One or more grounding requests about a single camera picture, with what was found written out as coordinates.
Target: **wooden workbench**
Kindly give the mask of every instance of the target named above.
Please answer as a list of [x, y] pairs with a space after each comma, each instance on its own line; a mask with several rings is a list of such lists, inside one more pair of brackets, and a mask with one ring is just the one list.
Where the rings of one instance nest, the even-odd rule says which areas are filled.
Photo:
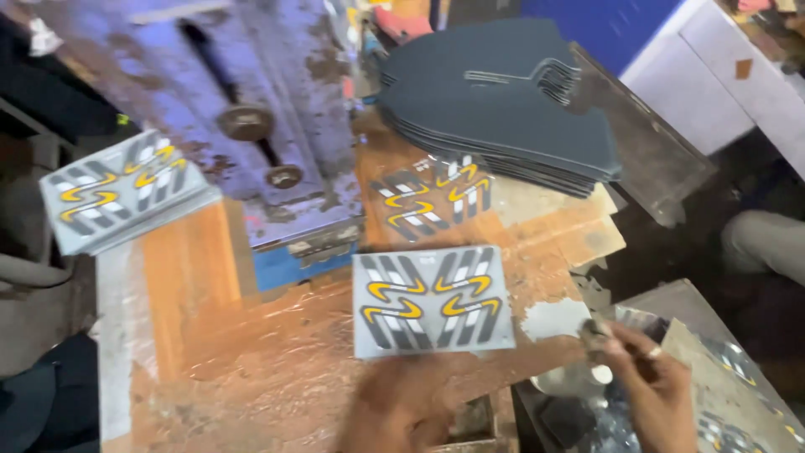
[[[412, 247], [383, 226], [367, 181], [424, 153], [369, 114], [356, 148], [365, 250]], [[447, 357], [449, 401], [580, 358], [573, 337], [531, 342], [533, 304], [580, 301], [568, 269], [625, 246], [603, 188], [576, 200], [495, 178], [493, 209], [413, 247], [502, 248], [518, 349]], [[239, 205], [224, 201], [98, 257], [104, 451], [330, 451], [365, 363], [352, 357], [349, 268], [258, 293]]]

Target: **gray trousers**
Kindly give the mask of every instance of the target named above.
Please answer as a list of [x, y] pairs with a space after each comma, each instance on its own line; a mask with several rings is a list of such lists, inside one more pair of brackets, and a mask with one ring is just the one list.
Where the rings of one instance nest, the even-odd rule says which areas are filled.
[[721, 243], [728, 272], [773, 271], [805, 286], [805, 222], [750, 210], [727, 223]]

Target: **stack of black foam sheets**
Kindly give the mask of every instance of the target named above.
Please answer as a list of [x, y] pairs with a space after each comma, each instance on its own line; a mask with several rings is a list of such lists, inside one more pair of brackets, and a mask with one ring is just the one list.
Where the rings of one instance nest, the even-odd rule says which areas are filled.
[[564, 109], [580, 78], [555, 24], [505, 19], [421, 36], [381, 66], [383, 121], [437, 157], [574, 197], [621, 171], [604, 112]]

